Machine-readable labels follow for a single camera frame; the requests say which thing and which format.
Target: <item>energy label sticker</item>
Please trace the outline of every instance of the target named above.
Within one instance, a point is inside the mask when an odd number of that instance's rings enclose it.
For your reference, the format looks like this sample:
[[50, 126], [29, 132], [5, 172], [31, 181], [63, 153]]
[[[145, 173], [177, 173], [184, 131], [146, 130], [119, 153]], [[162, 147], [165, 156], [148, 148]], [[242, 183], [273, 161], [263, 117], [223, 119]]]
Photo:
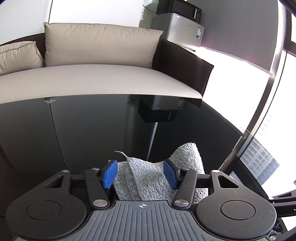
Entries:
[[198, 39], [200, 39], [200, 36], [202, 35], [202, 28], [201, 27], [198, 27], [197, 28], [197, 33], [196, 33], [196, 37], [198, 38]]

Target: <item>gray ribbed plate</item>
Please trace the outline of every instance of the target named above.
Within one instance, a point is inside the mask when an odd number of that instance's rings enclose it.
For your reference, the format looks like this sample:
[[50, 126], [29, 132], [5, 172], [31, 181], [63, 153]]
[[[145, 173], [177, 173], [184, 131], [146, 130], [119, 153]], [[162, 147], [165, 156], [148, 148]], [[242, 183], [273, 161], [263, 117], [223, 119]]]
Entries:
[[78, 232], [64, 241], [219, 241], [202, 230], [191, 213], [166, 201], [117, 201], [109, 210], [95, 211]]

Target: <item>black glass table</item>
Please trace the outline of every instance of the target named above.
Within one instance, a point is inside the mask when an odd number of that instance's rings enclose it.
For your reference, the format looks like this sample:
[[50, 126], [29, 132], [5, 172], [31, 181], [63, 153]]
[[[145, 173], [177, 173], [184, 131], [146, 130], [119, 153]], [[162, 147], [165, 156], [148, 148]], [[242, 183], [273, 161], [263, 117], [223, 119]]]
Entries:
[[210, 106], [171, 96], [59, 96], [0, 104], [0, 232], [8, 205], [62, 169], [72, 174], [127, 156], [150, 162], [194, 142], [218, 169], [241, 133]]

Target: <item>microwave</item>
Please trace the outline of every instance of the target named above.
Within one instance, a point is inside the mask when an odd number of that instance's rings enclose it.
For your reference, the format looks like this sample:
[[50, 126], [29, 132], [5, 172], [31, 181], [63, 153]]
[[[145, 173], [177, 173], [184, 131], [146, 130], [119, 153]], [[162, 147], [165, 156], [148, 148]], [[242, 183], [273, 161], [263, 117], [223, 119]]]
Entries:
[[197, 23], [200, 23], [202, 10], [184, 0], [159, 0], [157, 14], [176, 13]]

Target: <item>sofa armrest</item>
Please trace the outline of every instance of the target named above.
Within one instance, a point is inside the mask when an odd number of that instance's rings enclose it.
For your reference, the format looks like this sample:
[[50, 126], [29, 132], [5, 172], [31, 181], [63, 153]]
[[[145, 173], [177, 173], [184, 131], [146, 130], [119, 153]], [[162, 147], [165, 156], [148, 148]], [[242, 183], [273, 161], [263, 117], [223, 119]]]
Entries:
[[160, 39], [152, 68], [183, 82], [203, 96], [214, 66], [166, 39]]

